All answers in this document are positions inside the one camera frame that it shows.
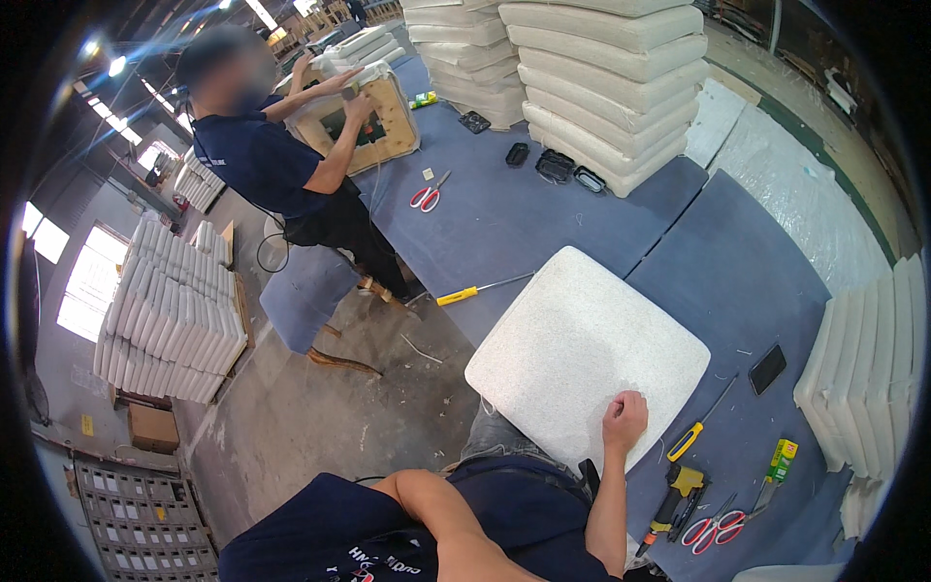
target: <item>scissors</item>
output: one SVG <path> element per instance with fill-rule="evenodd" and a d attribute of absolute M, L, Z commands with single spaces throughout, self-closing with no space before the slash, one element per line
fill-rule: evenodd
<path fill-rule="evenodd" d="M 413 195 L 413 198 L 411 198 L 411 208 L 420 208 L 421 212 L 430 212 L 432 209 L 436 208 L 437 204 L 439 204 L 439 187 L 442 186 L 444 182 L 446 182 L 446 179 L 450 177 L 450 174 L 452 174 L 451 169 L 447 170 L 446 173 L 443 174 L 443 177 L 439 179 L 439 182 L 437 182 L 436 186 L 428 186 L 427 188 L 424 188 L 417 194 Z"/>
<path fill-rule="evenodd" d="M 712 517 L 693 523 L 682 536 L 682 545 L 692 546 L 692 553 L 697 556 L 710 548 L 711 542 L 718 545 L 726 544 L 737 537 L 740 530 L 744 529 L 744 518 L 747 514 L 739 509 L 728 511 L 736 497 L 737 494 L 728 497 Z"/>

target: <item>chair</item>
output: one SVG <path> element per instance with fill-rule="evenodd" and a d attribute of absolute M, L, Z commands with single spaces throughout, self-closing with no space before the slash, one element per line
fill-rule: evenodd
<path fill-rule="evenodd" d="M 292 352 L 306 354 L 316 364 L 359 372 L 381 373 L 353 359 L 337 358 L 317 350 L 314 339 L 322 330 L 334 337 L 342 333 L 327 322 L 336 305 L 355 287 L 369 289 L 395 308 L 411 311 L 391 292 L 363 276 L 337 250 L 323 246 L 290 248 L 288 264 L 269 279 L 259 296 L 281 341 Z"/>

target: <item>navy blue t-shirt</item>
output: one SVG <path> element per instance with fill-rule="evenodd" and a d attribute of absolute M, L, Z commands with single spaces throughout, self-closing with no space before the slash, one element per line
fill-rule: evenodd
<path fill-rule="evenodd" d="M 485 534 L 529 572 L 552 582 L 616 580 L 586 551 L 587 503 L 528 471 L 568 480 L 536 459 L 506 456 L 448 481 Z M 390 496 L 329 473 L 220 553 L 223 582 L 426 582 L 437 573 L 436 540 L 422 524 Z"/>
<path fill-rule="evenodd" d="M 323 156 L 263 112 L 208 115 L 191 125 L 197 159 L 249 202 L 286 219 L 327 204 L 327 195 L 304 189 Z"/>

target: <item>screwdriver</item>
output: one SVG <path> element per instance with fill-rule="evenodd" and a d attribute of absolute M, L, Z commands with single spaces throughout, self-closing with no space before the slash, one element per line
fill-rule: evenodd
<path fill-rule="evenodd" d="M 490 289 L 492 287 L 497 287 L 498 285 L 505 285 L 507 283 L 518 281 L 523 278 L 532 277 L 535 274 L 536 274 L 536 271 L 531 271 L 530 273 L 527 273 L 526 275 L 518 275 L 517 277 L 512 277 L 504 281 L 498 281 L 497 283 L 485 285 L 484 287 L 467 287 L 461 291 L 457 291 L 449 295 L 443 295 L 442 297 L 438 297 L 437 305 L 439 305 L 440 307 L 443 307 L 444 305 L 454 304 L 457 301 L 462 301 L 463 299 L 472 297 L 473 295 L 478 295 L 479 291 Z"/>
<path fill-rule="evenodd" d="M 683 453 L 689 450 L 689 447 L 692 446 L 692 443 L 695 442 L 695 439 L 698 438 L 698 435 L 702 430 L 705 429 L 705 422 L 708 421 L 708 418 L 711 416 L 711 413 L 714 412 L 714 409 L 718 408 L 718 405 L 721 404 L 721 401 L 724 400 L 724 396 L 727 395 L 727 391 L 731 389 L 731 386 L 734 385 L 734 382 L 737 379 L 737 376 L 740 372 L 734 374 L 734 377 L 731 379 L 731 383 L 727 385 L 721 395 L 717 400 L 714 401 L 714 406 L 711 407 L 711 410 L 708 411 L 708 414 L 705 414 L 705 417 L 695 423 L 692 428 L 689 428 L 689 431 L 685 433 L 685 436 L 679 439 L 679 442 L 675 444 L 669 452 L 666 453 L 666 458 L 670 461 L 675 461 L 682 456 Z"/>

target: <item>smartphone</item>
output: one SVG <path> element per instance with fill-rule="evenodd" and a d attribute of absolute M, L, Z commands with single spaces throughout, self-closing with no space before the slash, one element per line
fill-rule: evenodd
<path fill-rule="evenodd" d="M 763 358 L 750 370 L 750 385 L 757 396 L 766 391 L 766 388 L 779 377 L 786 369 L 786 357 L 782 355 L 782 347 L 774 345 Z"/>

